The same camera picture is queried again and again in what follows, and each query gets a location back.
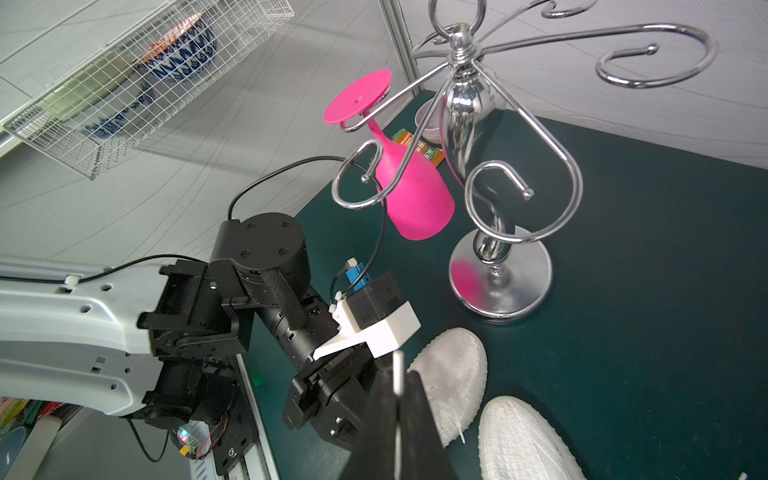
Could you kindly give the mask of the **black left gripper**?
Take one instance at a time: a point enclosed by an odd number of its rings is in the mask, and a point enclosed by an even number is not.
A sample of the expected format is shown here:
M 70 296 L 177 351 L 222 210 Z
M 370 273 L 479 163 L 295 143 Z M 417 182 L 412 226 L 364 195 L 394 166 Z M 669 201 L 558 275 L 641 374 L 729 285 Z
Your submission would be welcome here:
M 295 375 L 286 387 L 281 409 L 283 424 L 299 430 L 309 424 L 324 441 L 351 450 L 363 428 L 369 393 L 384 363 L 359 344 L 314 358 L 315 348 L 338 333 L 328 304 L 314 289 L 299 298 L 305 323 L 292 329 L 278 307 L 259 307 L 257 317 L 266 327 Z

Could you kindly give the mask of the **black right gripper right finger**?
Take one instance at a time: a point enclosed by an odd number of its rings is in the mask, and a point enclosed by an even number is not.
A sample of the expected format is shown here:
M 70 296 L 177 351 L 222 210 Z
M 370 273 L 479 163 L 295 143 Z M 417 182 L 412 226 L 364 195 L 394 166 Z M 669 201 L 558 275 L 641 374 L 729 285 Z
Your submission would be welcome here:
M 423 382 L 408 372 L 400 399 L 401 478 L 456 479 L 440 440 Z

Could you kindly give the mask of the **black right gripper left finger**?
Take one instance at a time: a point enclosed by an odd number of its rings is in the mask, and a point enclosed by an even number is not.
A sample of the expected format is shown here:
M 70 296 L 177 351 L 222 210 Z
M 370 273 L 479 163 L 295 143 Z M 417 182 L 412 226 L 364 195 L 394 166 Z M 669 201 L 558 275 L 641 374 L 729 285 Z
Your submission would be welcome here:
M 368 397 L 363 426 L 340 479 L 395 478 L 395 431 L 398 397 L 391 370 L 380 371 Z

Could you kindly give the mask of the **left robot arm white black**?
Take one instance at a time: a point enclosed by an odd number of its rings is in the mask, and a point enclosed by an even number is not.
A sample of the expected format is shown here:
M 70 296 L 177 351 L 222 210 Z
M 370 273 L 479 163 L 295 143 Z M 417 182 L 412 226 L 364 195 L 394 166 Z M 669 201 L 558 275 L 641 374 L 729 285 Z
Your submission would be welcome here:
M 303 229 L 282 213 L 225 221 L 209 261 L 156 256 L 87 276 L 1 266 L 1 391 L 174 430 L 201 421 L 213 449 L 256 438 L 237 359 L 255 324 L 295 369 L 283 410 L 351 449 L 381 361 L 363 346 L 321 357 L 340 331 L 311 287 Z

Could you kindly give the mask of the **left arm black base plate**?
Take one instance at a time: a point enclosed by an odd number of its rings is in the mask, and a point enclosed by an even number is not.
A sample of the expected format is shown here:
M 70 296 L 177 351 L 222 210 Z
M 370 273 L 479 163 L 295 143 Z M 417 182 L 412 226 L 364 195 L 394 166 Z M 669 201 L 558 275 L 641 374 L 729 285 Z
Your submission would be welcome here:
M 226 359 L 226 368 L 213 375 L 207 394 L 212 417 L 227 424 L 213 448 L 216 473 L 225 476 L 260 440 L 253 385 L 243 354 Z

